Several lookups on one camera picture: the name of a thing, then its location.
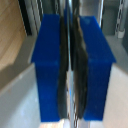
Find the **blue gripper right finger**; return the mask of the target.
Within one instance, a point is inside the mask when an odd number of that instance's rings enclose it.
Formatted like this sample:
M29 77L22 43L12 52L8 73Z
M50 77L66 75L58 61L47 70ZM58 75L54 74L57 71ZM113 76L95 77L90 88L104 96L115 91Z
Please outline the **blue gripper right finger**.
M94 16L73 19L76 112L79 119L103 119L111 66L116 59Z

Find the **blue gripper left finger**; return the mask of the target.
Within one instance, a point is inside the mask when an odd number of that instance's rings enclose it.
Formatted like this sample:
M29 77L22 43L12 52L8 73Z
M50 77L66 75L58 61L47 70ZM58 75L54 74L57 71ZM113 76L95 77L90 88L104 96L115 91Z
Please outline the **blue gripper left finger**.
M43 15L31 62L35 64L41 121L66 118L68 45L63 17Z

